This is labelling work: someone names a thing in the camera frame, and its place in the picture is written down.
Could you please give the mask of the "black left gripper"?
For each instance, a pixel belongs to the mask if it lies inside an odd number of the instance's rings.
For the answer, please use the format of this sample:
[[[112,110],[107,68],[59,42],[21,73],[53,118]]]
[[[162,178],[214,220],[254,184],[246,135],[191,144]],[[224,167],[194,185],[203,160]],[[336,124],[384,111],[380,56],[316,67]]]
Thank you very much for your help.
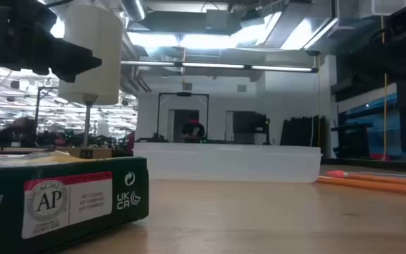
[[[74,83],[78,74],[101,66],[92,50],[50,33],[56,20],[56,14],[39,1],[0,1],[0,67],[30,69],[38,75],[51,71]]]

